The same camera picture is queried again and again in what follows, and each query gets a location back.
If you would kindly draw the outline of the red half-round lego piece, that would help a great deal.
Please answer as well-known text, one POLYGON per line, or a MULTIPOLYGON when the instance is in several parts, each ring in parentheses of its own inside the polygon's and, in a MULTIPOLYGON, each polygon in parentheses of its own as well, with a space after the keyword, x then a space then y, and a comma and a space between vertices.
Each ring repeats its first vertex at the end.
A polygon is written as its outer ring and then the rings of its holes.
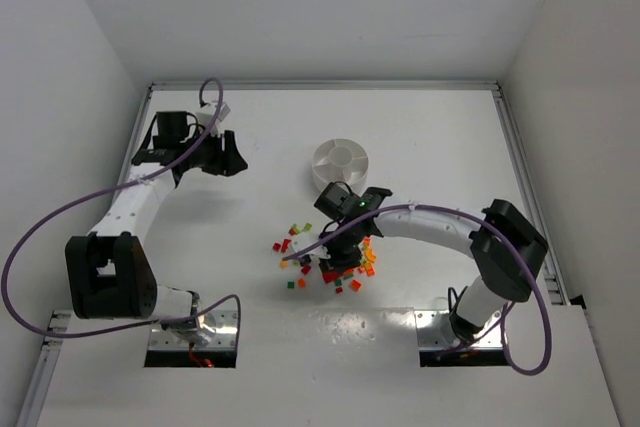
POLYGON ((335 282, 336 280, 339 280, 341 277, 342 277, 342 275, 340 273, 336 273, 336 272, 333 272, 333 271, 331 271, 331 272, 323 272, 322 273, 323 281, 326 284, 335 282))

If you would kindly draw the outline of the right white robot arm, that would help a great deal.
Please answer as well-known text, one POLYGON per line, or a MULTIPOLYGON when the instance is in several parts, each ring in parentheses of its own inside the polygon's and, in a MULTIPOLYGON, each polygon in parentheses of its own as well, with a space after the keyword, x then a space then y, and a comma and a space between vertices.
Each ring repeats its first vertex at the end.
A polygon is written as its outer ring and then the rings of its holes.
POLYGON ((330 183, 314 203, 336 223, 320 235, 323 271, 343 273, 362 258, 368 237, 417 240, 471 258, 478 275, 454 303, 442 331, 449 342, 469 343, 507 303, 534 296, 534 281, 548 252, 546 239, 510 202, 495 199, 478 214, 402 202, 385 188, 358 195, 330 183))

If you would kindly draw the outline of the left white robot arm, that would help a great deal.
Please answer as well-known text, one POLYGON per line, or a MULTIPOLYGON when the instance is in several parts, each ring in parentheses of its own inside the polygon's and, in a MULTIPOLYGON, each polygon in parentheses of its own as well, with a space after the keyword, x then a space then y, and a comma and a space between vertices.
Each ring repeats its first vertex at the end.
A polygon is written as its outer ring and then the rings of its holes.
POLYGON ((131 159, 128 188, 88 234, 72 237, 65 246, 78 318, 152 321, 178 335, 200 329, 198 294, 160 285, 144 241, 161 205, 187 172, 231 177, 247 169, 234 132, 220 128, 228 113, 228 106, 222 106, 154 116, 131 159))

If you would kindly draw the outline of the red arch lego piece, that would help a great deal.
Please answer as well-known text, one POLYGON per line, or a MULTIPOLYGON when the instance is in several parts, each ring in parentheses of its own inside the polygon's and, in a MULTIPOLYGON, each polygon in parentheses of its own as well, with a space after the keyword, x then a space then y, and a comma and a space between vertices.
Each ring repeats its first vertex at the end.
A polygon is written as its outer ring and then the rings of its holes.
POLYGON ((291 240, 285 239, 281 247, 281 252, 286 253, 289 250, 290 245, 291 245, 291 240))

